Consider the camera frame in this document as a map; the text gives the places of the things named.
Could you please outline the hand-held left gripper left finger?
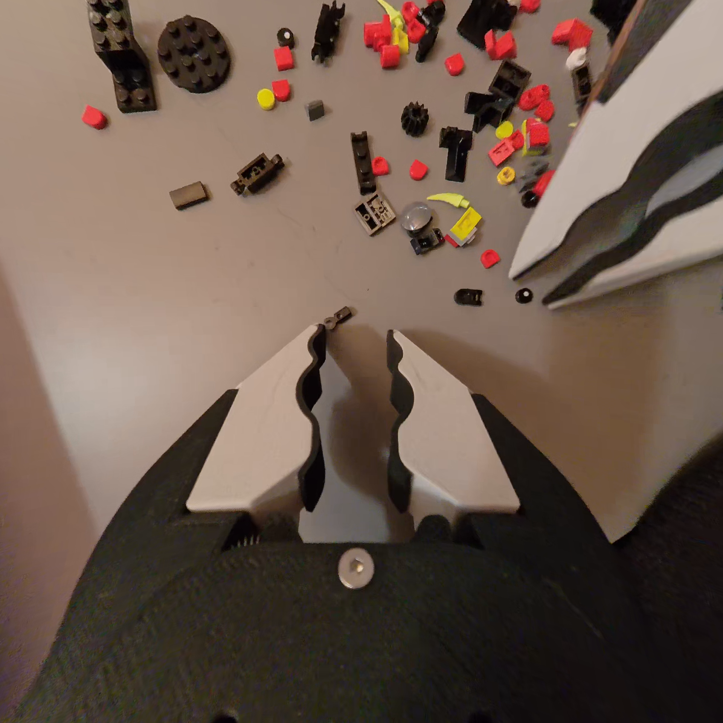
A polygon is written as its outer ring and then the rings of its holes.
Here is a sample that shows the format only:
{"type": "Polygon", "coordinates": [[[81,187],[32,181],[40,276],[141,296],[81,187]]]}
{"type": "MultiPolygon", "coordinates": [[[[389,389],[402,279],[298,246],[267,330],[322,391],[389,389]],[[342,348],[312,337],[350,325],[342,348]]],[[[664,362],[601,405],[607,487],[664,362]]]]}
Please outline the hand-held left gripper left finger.
{"type": "Polygon", "coordinates": [[[326,336],[323,324],[308,326],[236,386],[187,511],[245,513],[259,538],[301,539],[301,512],[314,510],[325,485],[313,408],[326,336]]]}

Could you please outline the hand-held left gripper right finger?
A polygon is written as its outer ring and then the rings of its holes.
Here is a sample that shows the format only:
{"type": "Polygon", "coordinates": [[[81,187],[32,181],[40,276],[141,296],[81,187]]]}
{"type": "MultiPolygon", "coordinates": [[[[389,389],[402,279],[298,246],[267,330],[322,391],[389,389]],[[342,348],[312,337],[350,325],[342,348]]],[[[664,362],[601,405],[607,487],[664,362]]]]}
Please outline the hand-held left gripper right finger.
{"type": "Polygon", "coordinates": [[[388,494],[413,528],[428,517],[454,527],[468,514],[520,509],[468,387],[398,330],[387,332],[393,422],[388,494]]]}

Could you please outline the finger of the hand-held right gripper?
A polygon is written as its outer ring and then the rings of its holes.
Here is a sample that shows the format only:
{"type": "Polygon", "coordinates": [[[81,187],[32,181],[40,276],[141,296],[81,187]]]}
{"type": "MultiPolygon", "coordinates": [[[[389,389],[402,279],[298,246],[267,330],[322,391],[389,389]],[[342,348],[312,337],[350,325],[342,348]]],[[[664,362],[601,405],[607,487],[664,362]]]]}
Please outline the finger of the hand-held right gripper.
{"type": "Polygon", "coordinates": [[[551,310],[721,256],[721,153],[661,158],[594,203],[565,237],[551,310]]]}
{"type": "Polygon", "coordinates": [[[605,105],[587,103],[555,176],[531,216],[511,262],[521,279],[561,257],[565,237],[594,203],[618,192],[661,158],[679,168],[701,153],[721,153],[721,2],[698,1],[690,73],[693,105],[665,92],[632,96],[621,88],[605,105]]]}

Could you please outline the pile of lego pieces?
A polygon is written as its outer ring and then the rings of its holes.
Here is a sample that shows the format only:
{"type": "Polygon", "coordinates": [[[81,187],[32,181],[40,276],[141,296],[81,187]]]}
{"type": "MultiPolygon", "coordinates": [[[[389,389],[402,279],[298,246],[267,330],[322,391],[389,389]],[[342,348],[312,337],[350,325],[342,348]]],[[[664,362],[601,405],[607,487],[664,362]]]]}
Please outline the pile of lego pieces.
{"type": "Polygon", "coordinates": [[[251,240],[273,267],[266,288],[293,307],[310,302],[322,279],[338,297],[372,290],[393,259],[441,270],[441,285],[483,288],[497,281],[520,304],[541,302],[530,280],[508,277],[514,251],[577,120],[567,41],[559,24],[593,27],[589,2],[508,2],[504,30],[483,28],[481,46],[463,37],[466,13],[506,2],[440,2],[445,17],[392,65],[391,46],[372,32],[390,28],[376,2],[346,5],[336,48],[310,59],[322,2],[263,2],[265,29],[295,35],[291,100],[255,120],[286,169],[248,212],[251,240]]]}

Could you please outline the black flat lego tile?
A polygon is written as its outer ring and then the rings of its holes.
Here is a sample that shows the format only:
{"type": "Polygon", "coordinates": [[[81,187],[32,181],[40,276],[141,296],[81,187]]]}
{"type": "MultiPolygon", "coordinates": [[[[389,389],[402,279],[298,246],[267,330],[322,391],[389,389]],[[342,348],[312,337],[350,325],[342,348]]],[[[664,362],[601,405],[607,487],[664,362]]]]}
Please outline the black flat lego tile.
{"type": "Polygon", "coordinates": [[[210,199],[210,194],[201,181],[172,189],[168,195],[177,211],[187,210],[210,199]]]}

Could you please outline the black lego clip plate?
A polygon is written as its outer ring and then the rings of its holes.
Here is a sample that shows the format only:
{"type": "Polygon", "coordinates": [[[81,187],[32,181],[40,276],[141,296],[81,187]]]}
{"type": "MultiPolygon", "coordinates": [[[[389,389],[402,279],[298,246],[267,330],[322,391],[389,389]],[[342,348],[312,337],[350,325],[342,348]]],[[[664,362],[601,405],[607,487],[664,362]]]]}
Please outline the black lego clip plate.
{"type": "Polygon", "coordinates": [[[240,197],[256,195],[274,181],[284,167],[285,163],[281,155],[276,154],[268,158],[265,153],[262,153],[237,171],[236,178],[230,187],[240,197]]]}

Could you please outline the black stacked lego bricks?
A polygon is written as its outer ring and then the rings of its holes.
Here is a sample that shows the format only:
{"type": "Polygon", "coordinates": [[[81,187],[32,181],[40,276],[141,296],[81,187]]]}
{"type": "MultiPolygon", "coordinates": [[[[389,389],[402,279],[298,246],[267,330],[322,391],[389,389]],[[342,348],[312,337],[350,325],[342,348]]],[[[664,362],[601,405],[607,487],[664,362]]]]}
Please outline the black stacked lego bricks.
{"type": "Polygon", "coordinates": [[[149,61],[134,36],[125,1],[86,1],[95,54],[110,71],[118,109],[122,113],[157,110],[149,61]]]}

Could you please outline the black round lego plate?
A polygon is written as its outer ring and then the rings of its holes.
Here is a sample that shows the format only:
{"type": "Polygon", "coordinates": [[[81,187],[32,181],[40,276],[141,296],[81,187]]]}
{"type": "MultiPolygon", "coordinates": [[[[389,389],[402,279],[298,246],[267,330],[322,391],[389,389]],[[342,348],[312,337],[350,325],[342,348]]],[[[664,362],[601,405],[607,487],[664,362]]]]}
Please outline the black round lego plate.
{"type": "Polygon", "coordinates": [[[212,23],[191,15],[166,24],[157,55],[169,80],[192,94],[217,90],[230,73],[230,51],[223,35],[212,23]]]}

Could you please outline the person's dark knit clothing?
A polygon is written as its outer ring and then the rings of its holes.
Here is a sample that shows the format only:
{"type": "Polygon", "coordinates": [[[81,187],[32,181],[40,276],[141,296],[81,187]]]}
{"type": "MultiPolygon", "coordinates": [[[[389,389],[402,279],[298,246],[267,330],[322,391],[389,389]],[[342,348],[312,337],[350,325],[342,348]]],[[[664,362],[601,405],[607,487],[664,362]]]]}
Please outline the person's dark knit clothing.
{"type": "Polygon", "coordinates": [[[722,721],[722,443],[683,465],[614,544],[681,695],[680,721],[722,721]]]}

